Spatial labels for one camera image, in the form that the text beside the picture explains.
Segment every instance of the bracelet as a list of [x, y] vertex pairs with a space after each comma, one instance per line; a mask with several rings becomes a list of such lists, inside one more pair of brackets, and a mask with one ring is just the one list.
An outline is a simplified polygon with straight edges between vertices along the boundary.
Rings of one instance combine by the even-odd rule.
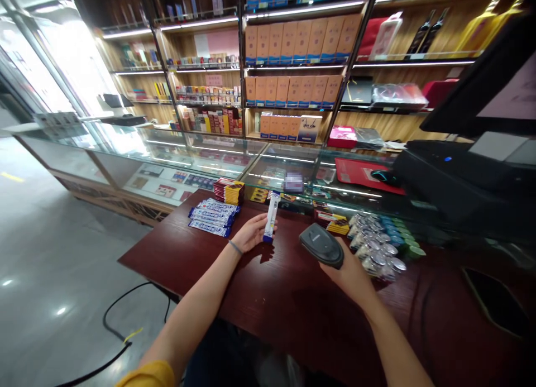
[[240, 249], [238, 248], [238, 246], [235, 245], [235, 243], [234, 243], [231, 239], [229, 239], [228, 242], [231, 244], [232, 247], [234, 247], [234, 249], [235, 249], [238, 253], [240, 253], [241, 256], [244, 255], [244, 253], [242, 252], [242, 250], [240, 250]]

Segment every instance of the pink box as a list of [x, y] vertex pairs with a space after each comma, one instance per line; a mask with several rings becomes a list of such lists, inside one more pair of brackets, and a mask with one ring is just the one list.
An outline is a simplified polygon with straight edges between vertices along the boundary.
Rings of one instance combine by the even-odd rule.
[[352, 126], [333, 126], [328, 140], [329, 147], [352, 149], [356, 144], [356, 130]]

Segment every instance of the yellow bottle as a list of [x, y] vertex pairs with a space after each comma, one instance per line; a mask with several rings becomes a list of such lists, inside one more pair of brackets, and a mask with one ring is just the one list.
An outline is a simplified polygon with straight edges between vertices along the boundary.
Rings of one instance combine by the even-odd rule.
[[504, 26], [504, 24], [508, 22], [508, 20], [510, 20], [516, 14], [523, 12], [523, 10], [521, 10], [519, 7], [523, 4], [524, 1], [525, 0], [515, 0], [514, 4], [512, 4], [512, 7], [510, 7], [508, 11], [493, 19], [493, 30], [490, 32], [486, 40], [480, 46], [481, 50], [475, 53], [475, 56], [480, 56], [482, 54], [482, 51], [487, 48], [487, 46], [492, 42], [493, 38], [495, 38], [495, 35], [497, 35], [497, 33]]
[[[475, 51], [484, 43], [489, 33], [493, 30], [493, 19], [497, 17], [496, 14], [492, 13], [493, 9], [500, 0], [492, 0], [491, 3], [486, 7], [484, 13], [478, 17], [473, 18], [460, 37], [460, 41], [456, 48], [455, 52], [460, 51]], [[466, 58], [471, 56], [473, 53], [455, 53], [451, 55], [451, 58]]]

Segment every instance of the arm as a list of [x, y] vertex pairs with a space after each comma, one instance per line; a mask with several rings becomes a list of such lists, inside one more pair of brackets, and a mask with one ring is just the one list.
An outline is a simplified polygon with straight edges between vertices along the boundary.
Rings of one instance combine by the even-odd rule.
[[382, 303], [365, 269], [344, 244], [344, 263], [340, 270], [320, 264], [322, 270], [364, 311], [384, 367], [389, 387], [429, 387], [433, 383], [420, 364], [402, 330]]
[[[262, 241], [266, 222], [267, 214], [251, 218], [232, 241], [244, 253], [251, 250]], [[170, 364], [176, 378], [182, 376], [190, 357], [218, 313], [223, 294], [240, 257], [235, 248], [230, 243], [227, 244], [212, 266], [173, 310], [155, 342], [141, 359], [140, 367], [163, 360]]]

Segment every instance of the yellow sleeve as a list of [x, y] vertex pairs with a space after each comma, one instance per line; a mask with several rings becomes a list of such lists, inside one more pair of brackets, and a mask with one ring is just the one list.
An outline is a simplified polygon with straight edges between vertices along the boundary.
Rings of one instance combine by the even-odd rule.
[[116, 387], [174, 387], [175, 375], [166, 361], [150, 362], [130, 372]]

